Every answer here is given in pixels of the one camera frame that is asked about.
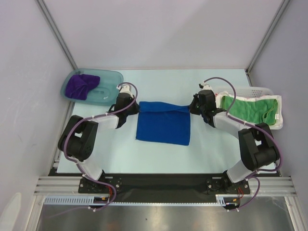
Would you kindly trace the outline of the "blue towel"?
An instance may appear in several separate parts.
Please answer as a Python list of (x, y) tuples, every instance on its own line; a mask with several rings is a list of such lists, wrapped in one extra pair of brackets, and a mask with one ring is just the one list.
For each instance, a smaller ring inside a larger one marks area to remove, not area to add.
[(136, 139), (188, 146), (191, 117), (187, 105), (140, 102)]

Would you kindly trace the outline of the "purple towel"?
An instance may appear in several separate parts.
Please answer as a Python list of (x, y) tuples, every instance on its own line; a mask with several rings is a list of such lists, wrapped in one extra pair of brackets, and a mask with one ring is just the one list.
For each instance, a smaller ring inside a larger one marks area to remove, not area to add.
[(64, 95), (70, 99), (85, 101), (88, 93), (99, 85), (100, 80), (99, 76), (94, 75), (73, 75), (66, 85)]

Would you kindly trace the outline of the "green microfibre towel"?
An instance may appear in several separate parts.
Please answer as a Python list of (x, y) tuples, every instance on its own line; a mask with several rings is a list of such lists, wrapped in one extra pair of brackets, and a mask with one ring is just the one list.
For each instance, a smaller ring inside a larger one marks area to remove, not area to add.
[(279, 119), (279, 100), (271, 97), (244, 98), (236, 97), (229, 114), (243, 121), (254, 124), (276, 124)]

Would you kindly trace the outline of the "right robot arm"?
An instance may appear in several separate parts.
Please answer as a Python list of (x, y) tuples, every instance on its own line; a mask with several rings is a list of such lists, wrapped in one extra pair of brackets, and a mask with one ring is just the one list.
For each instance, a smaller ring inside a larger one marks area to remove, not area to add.
[(239, 141), (240, 160), (223, 173), (222, 189), (233, 193), (239, 182), (246, 180), (281, 158), (281, 154), (269, 125), (266, 123), (248, 124), (231, 116), (226, 110), (217, 108), (212, 90), (201, 90), (193, 95), (189, 112), (200, 115), (203, 121), (213, 128), (234, 136)]

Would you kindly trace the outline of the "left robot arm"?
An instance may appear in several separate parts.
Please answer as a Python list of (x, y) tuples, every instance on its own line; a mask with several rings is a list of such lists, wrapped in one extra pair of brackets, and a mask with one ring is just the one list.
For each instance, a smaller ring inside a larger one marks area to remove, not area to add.
[(131, 93), (119, 93), (116, 103), (102, 115), (82, 118), (78, 115), (70, 117), (59, 141), (58, 149), (66, 159), (74, 162), (84, 178), (89, 179), (89, 187), (96, 193), (106, 187), (104, 171), (91, 158), (96, 135), (99, 129), (118, 129), (122, 127), (127, 117), (140, 111), (136, 97)]

